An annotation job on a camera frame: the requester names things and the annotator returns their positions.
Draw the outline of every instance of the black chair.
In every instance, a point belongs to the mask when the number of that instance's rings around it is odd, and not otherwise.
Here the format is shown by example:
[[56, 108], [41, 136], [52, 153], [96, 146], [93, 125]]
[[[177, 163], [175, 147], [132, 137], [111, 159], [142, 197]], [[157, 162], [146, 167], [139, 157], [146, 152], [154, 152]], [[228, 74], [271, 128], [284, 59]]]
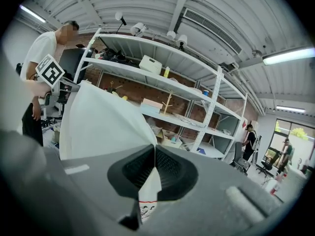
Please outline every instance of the black chair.
[[265, 176], [267, 176], [268, 171], [272, 170], [272, 166], [276, 162], [276, 160], [280, 157], [280, 154], [281, 153], [279, 151], [276, 152], [276, 155], [270, 160], [269, 163], [267, 162], [267, 157], [266, 157], [265, 161], [261, 162], [261, 164], [263, 165], [263, 168], [262, 169], [260, 169], [260, 168], [256, 169], [256, 170], [260, 170], [260, 172], [258, 174], [264, 172]]
[[231, 165], [234, 166], [234, 168], [236, 168], [237, 170], [247, 175], [247, 170], [250, 168], [251, 164], [245, 159], [243, 159], [243, 154], [244, 152], [242, 151], [242, 143], [236, 142], [234, 160]]

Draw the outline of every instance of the air vent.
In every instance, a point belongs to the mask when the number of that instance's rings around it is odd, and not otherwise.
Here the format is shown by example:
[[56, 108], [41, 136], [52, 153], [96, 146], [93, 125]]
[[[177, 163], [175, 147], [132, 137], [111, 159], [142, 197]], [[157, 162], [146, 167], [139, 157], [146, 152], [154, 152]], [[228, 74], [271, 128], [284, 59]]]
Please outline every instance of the air vent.
[[210, 22], [208, 19], [204, 18], [203, 16], [199, 15], [198, 13], [190, 9], [186, 9], [184, 13], [184, 18], [192, 20], [195, 23], [203, 26], [207, 30], [214, 33], [216, 36], [222, 39], [226, 44], [228, 44], [237, 54], [240, 54], [240, 52], [242, 51], [242, 48], [229, 35], [227, 35], [219, 27], [217, 27], [215, 24], [213, 24], [212, 22]]

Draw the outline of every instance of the white wall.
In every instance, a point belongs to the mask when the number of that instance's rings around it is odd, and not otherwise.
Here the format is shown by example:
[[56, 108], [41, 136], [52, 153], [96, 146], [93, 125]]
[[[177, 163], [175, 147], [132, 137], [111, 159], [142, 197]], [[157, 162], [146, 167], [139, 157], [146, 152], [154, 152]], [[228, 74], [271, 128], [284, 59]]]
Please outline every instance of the white wall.
[[23, 23], [13, 20], [1, 40], [1, 52], [13, 69], [23, 63], [30, 46], [40, 34]]
[[273, 114], [266, 114], [265, 116], [259, 116], [258, 121], [257, 121], [259, 123], [257, 134], [262, 136], [262, 140], [261, 140], [259, 151], [258, 151], [258, 158], [257, 158], [257, 164], [259, 166], [262, 166], [260, 162], [262, 161], [262, 158], [264, 157], [264, 154], [266, 153], [270, 145], [270, 141], [274, 133], [277, 119], [292, 121], [294, 123], [298, 123], [301, 125], [315, 127], [315, 122], [309, 122], [308, 121], [309, 118], [305, 120], [299, 120], [297, 118], [291, 118], [291, 117], [285, 117], [285, 116], [273, 115]]

